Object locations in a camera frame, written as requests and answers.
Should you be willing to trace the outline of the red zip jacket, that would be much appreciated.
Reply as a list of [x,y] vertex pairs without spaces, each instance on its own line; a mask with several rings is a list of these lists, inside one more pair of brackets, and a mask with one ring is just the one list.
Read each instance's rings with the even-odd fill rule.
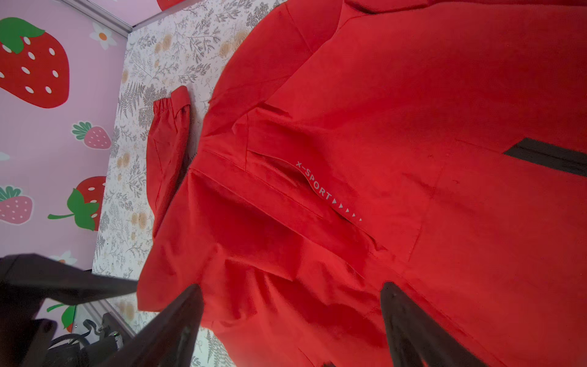
[[288,1],[154,208],[138,308],[191,284],[238,366],[390,366],[395,283],[490,366],[586,363],[584,1]]

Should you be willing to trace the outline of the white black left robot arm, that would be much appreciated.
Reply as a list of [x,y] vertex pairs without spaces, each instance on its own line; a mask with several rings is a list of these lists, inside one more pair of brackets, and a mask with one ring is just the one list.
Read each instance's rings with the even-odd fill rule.
[[136,289],[136,281],[94,275],[41,255],[1,258],[1,365],[42,365],[57,329],[56,321],[36,318],[45,299],[78,305]]

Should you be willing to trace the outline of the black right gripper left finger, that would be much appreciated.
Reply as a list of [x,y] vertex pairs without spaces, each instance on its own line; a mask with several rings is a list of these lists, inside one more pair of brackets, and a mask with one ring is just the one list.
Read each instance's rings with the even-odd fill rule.
[[202,291],[189,286],[102,366],[190,366],[204,311]]

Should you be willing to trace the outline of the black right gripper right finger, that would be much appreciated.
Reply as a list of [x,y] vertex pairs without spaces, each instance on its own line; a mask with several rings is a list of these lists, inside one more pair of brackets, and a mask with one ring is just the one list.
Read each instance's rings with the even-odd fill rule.
[[396,284],[381,291],[382,316],[394,366],[483,366]]

